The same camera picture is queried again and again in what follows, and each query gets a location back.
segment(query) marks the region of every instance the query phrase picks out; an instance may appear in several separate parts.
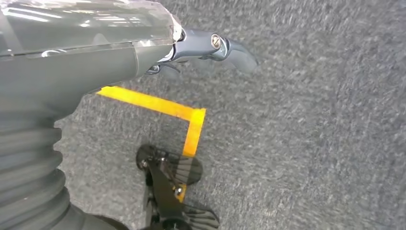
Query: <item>yellow floor marking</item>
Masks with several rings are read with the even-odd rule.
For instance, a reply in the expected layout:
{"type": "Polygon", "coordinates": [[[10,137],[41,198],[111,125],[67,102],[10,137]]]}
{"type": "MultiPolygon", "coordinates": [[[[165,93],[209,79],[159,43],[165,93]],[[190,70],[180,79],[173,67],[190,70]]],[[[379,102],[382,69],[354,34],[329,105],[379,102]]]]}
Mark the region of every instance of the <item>yellow floor marking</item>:
{"type": "Polygon", "coordinates": [[[162,98],[150,96],[140,92],[124,89],[118,86],[107,86],[102,88],[97,94],[110,97],[122,102],[141,106],[160,113],[178,117],[190,121],[193,108],[171,102],[162,98]]]}
{"type": "MultiPolygon", "coordinates": [[[[118,86],[104,87],[97,94],[189,121],[188,133],[183,147],[183,156],[194,157],[196,155],[204,117],[206,116],[206,109],[190,108],[182,104],[118,86]]],[[[176,196],[181,202],[185,198],[186,185],[182,185],[182,188],[183,192],[176,196]]]]}
{"type": "Polygon", "coordinates": [[[194,157],[196,155],[205,116],[206,109],[194,109],[192,111],[188,134],[186,135],[185,145],[183,147],[183,155],[186,157],[194,157]]]}

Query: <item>floor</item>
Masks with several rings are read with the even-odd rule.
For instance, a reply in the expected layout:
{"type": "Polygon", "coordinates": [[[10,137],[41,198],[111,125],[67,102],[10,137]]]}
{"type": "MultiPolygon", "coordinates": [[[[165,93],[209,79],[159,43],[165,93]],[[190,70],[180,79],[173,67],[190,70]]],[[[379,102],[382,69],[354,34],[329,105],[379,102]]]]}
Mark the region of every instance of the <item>floor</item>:
{"type": "MultiPolygon", "coordinates": [[[[405,0],[163,0],[185,27],[221,32],[260,61],[180,66],[124,87],[207,108],[205,166],[186,203],[222,230],[404,229],[405,0]]],[[[72,200],[144,225],[142,143],[181,152],[187,123],[99,95],[58,123],[72,200]]]]}

